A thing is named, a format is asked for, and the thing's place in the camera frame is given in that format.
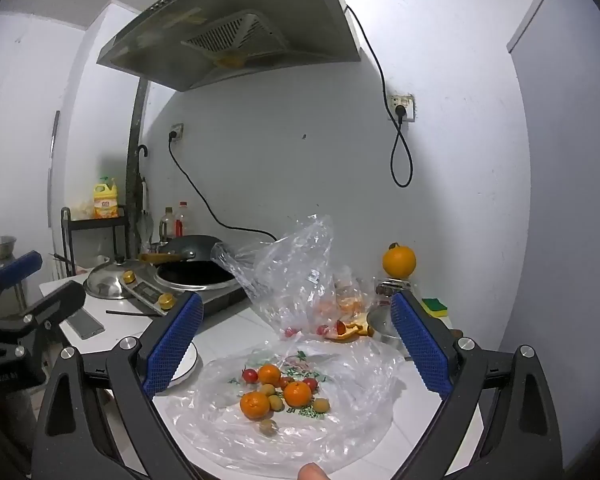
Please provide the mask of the operator thumb tip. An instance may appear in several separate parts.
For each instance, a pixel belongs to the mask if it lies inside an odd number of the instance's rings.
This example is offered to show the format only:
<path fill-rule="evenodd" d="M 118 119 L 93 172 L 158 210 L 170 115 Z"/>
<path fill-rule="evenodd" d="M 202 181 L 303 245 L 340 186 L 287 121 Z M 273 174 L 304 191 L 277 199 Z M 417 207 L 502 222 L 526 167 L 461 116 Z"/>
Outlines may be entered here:
<path fill-rule="evenodd" d="M 308 463 L 303 465 L 297 476 L 298 480 L 329 480 L 326 472 L 317 464 Z"/>

